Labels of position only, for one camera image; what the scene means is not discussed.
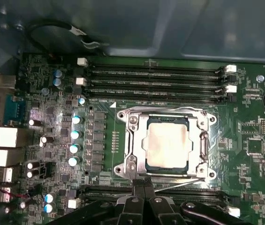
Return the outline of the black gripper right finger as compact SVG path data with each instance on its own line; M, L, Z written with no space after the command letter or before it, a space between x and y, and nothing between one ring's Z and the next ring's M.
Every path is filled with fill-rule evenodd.
M178 207L153 191L151 178L145 179L150 209L159 225L237 225L238 218L200 202L183 202Z

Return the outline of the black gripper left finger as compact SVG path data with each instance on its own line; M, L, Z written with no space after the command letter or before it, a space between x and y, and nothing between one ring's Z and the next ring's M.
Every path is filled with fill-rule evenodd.
M80 207L61 218L63 225L141 225L146 179L133 180L132 195L117 203L100 200Z

